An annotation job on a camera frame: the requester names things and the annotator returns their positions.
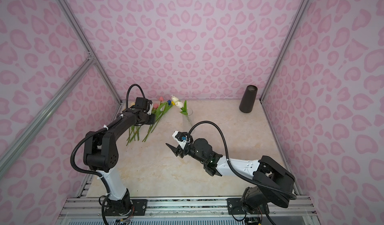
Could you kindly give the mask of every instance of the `pink patterned wall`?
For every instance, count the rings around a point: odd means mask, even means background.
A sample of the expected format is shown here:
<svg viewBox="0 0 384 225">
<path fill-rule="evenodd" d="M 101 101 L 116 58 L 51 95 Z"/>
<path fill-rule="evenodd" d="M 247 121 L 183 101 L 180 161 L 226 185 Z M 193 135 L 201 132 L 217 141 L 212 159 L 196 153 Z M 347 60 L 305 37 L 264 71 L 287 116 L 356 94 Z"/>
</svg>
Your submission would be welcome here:
<svg viewBox="0 0 384 225">
<path fill-rule="evenodd" d="M 54 224 L 73 197 L 83 174 L 70 165 L 70 154 L 88 131 L 112 120 L 117 103 L 93 67 L 0 180 L 0 223 Z M 83 149 L 76 159 L 84 167 Z"/>
<path fill-rule="evenodd" d="M 266 108 L 323 225 L 384 223 L 384 0 L 314 0 Z"/>
<path fill-rule="evenodd" d="M 261 95 L 300 3 L 68 1 L 121 98 L 133 83 L 149 98 L 239 98 L 249 84 Z"/>
<path fill-rule="evenodd" d="M 0 0 L 0 158 L 85 57 L 54 0 Z"/>
</svg>

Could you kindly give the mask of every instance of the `artificial flower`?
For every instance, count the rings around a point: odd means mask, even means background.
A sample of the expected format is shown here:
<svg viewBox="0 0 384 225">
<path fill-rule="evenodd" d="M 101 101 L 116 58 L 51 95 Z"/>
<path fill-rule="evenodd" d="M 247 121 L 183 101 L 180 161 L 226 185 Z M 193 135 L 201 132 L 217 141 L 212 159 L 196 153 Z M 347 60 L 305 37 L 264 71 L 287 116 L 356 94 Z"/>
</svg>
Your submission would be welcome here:
<svg viewBox="0 0 384 225">
<path fill-rule="evenodd" d="M 180 101 L 180 99 L 176 98 L 175 96 L 172 96 L 172 101 L 176 103 L 177 101 Z"/>
<path fill-rule="evenodd" d="M 183 104 L 181 101 L 177 101 L 177 102 L 175 102 L 175 105 L 176 105 L 178 108 L 182 108 L 182 107 L 184 107 L 184 104 Z"/>
</svg>

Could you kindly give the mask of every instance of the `black mounting plate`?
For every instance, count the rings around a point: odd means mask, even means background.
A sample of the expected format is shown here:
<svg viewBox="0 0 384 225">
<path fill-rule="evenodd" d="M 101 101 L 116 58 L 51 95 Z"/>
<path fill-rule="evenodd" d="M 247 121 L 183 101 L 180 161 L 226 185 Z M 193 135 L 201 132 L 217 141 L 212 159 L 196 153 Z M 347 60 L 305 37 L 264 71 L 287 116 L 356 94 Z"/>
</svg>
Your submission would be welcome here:
<svg viewBox="0 0 384 225">
<path fill-rule="evenodd" d="M 144 216 L 147 209 L 147 199 L 132 199 L 132 205 L 135 206 L 133 216 Z M 120 216 L 116 211 L 109 208 L 105 210 L 106 216 Z"/>
<path fill-rule="evenodd" d="M 228 214 L 229 215 L 244 215 L 244 211 L 241 207 L 240 198 L 238 199 L 227 199 L 227 208 L 228 208 Z"/>
</svg>

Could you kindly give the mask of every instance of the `vase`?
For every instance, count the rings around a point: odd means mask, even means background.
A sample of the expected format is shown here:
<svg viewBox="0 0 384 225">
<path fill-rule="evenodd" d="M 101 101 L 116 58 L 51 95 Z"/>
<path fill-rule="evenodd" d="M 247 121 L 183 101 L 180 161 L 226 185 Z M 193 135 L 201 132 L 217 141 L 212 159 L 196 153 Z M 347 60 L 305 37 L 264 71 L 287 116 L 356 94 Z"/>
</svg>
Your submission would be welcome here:
<svg viewBox="0 0 384 225">
<path fill-rule="evenodd" d="M 187 108 L 188 115 L 183 116 L 183 132 L 189 132 L 189 130 L 192 128 L 192 126 L 195 125 L 195 120 L 194 120 L 194 113 L 191 108 Z"/>
</svg>

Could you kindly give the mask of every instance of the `marble tabletop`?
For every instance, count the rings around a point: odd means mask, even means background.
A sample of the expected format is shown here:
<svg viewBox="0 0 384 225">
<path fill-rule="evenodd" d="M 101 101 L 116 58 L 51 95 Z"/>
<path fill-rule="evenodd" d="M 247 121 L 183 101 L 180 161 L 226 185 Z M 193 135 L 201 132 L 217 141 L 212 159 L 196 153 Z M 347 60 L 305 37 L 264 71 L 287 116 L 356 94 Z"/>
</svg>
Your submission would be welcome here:
<svg viewBox="0 0 384 225">
<path fill-rule="evenodd" d="M 251 113 L 240 112 L 239 104 L 240 100 L 188 101 L 195 123 L 209 120 L 220 127 L 230 158 L 257 160 L 268 155 L 283 165 L 260 102 L 255 102 Z M 233 196 L 242 195 L 245 188 L 253 187 L 235 176 L 211 177 L 197 160 L 189 156 L 176 157 L 172 153 L 165 143 L 177 146 L 172 134 L 182 130 L 179 111 L 172 107 L 144 143 L 133 141 L 126 146 L 128 131 L 117 140 L 119 161 L 116 167 L 131 197 Z M 140 130 L 141 140 L 147 126 Z M 212 125 L 198 126 L 192 136 L 194 140 L 205 138 L 215 152 L 225 156 L 223 141 Z M 103 183 L 93 179 L 87 197 L 105 193 Z"/>
</svg>

